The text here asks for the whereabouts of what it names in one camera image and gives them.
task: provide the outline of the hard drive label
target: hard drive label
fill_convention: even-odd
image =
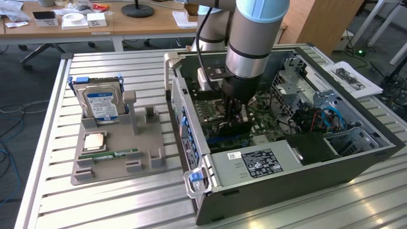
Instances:
[[[271,149],[263,149],[247,154],[241,154],[241,159],[252,178],[283,171],[281,165]]]
[[[109,121],[117,118],[116,105],[111,102],[113,99],[111,92],[88,94],[87,97],[93,116],[97,120]]]

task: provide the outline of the gray parts tray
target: gray parts tray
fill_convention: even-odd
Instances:
[[[165,170],[164,144],[159,114],[152,120],[145,112],[136,112],[136,128],[131,115],[119,116],[119,123],[96,126],[95,119],[81,119],[71,184],[87,184],[125,176],[157,173]],[[103,135],[100,147],[84,150],[85,136]]]

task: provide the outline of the hard drive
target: hard drive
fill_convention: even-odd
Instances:
[[[123,78],[91,79],[77,77],[68,79],[69,87],[77,97],[85,118],[95,118],[96,123],[109,124],[119,121],[119,115],[127,113],[123,102]]]

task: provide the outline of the white paper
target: white paper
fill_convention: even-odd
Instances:
[[[345,62],[337,62],[323,66],[323,69],[329,73],[336,82],[347,90],[347,92],[357,99],[365,96],[380,94],[383,89],[376,86]],[[319,78],[315,72],[305,68],[308,79],[320,91],[328,90],[324,80]]]
[[[188,28],[196,28],[197,27],[197,22],[189,22],[187,13],[185,12],[172,12],[173,19],[176,20],[176,25],[181,29],[188,29]]]
[[[13,28],[13,27],[20,27],[20,26],[28,25],[28,22],[24,21],[24,22],[17,22],[17,23],[5,23],[5,25],[8,28]]]

